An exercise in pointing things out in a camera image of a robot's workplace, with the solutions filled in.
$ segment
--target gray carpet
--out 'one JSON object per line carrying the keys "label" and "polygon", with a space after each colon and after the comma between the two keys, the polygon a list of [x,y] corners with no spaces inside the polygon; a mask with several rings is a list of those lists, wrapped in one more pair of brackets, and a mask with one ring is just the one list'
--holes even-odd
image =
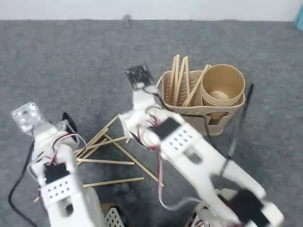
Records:
{"label": "gray carpet", "polygon": [[[63,110],[79,133],[93,137],[117,113],[132,107],[126,68],[146,63],[157,79],[175,54],[189,56],[191,70],[206,63],[238,67],[255,83],[235,160],[267,191],[285,216],[285,226],[303,222],[303,34],[291,23],[135,21],[0,22],[0,225],[26,226],[7,203],[25,161],[30,138],[22,135],[10,111],[35,101],[44,116],[58,122]],[[235,121],[215,138],[227,152]],[[120,123],[112,137],[122,135]],[[156,157],[133,141],[124,144],[156,173]],[[113,145],[93,158],[129,160]],[[164,200],[174,203],[193,188],[164,164]],[[176,212],[162,208],[157,184],[137,166],[80,166],[85,183],[144,176],[145,180],[96,187],[102,202],[114,201],[133,227],[182,227],[193,204]],[[218,187],[227,185],[219,181]],[[36,183],[26,175],[14,195],[18,207],[39,226],[49,226]]]}

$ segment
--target perforated bracket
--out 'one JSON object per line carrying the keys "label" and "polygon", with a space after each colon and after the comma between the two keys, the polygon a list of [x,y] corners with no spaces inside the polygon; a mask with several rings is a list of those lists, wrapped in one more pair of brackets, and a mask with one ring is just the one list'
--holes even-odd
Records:
{"label": "perforated bracket", "polygon": [[106,227],[124,227],[116,208],[109,209],[107,215],[105,216],[105,225]]}
{"label": "perforated bracket", "polygon": [[193,142],[202,136],[189,123],[185,123],[173,131],[161,143],[162,153],[169,158],[183,154]]}
{"label": "perforated bracket", "polygon": [[62,177],[41,188],[45,206],[58,202],[81,190],[81,184],[74,174]]}

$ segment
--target beige plastic basket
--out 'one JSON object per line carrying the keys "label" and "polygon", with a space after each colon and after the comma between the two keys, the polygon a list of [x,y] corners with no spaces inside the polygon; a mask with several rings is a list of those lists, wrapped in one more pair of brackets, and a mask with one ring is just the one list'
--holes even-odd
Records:
{"label": "beige plastic basket", "polygon": [[[190,71],[190,91],[194,88],[197,80],[199,79],[202,70]],[[240,100],[233,106],[228,107],[217,107],[217,106],[203,106],[201,86],[199,86],[195,95],[193,96],[189,107],[181,107],[182,103],[187,97],[187,86],[185,83],[185,72],[182,77],[181,88],[179,92],[179,98],[177,106],[172,106],[167,103],[169,96],[169,84],[170,84],[171,71],[166,71],[162,75],[162,98],[166,105],[179,114],[192,114],[192,115],[203,115],[208,124],[209,134],[212,136],[220,135],[223,132],[225,125],[231,120],[237,110],[244,104],[245,95],[243,93]],[[208,115],[213,112],[226,112],[226,116],[221,119],[211,119]],[[196,130],[203,135],[206,135],[205,123],[201,117],[184,117],[185,121],[190,123]]]}

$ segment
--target brown paper cup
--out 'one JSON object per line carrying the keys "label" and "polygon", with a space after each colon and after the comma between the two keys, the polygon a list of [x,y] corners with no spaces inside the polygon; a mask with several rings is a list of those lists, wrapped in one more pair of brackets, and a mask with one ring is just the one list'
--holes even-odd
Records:
{"label": "brown paper cup", "polygon": [[231,65],[214,65],[204,74],[201,87],[205,105],[232,106],[242,97],[245,79]]}

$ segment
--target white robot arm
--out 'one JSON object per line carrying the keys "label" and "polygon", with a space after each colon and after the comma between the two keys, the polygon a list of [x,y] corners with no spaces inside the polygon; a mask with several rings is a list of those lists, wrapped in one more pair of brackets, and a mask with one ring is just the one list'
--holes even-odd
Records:
{"label": "white robot arm", "polygon": [[28,170],[40,186],[40,199],[51,226],[105,227],[95,190],[84,188],[79,178],[73,151],[81,137],[72,132],[69,122],[63,120],[54,126],[34,103],[13,111],[12,116],[20,129],[34,139]]}
{"label": "white robot arm", "polygon": [[[134,90],[134,109],[120,115],[126,136],[149,149],[158,148],[196,189],[219,221],[212,227],[245,224],[246,227],[277,227],[283,215],[272,203],[263,201],[265,190],[235,162],[229,161],[215,150],[203,136],[177,113],[156,104],[158,93],[146,65],[126,71]],[[220,175],[237,183],[243,190],[220,198],[211,181]]]}

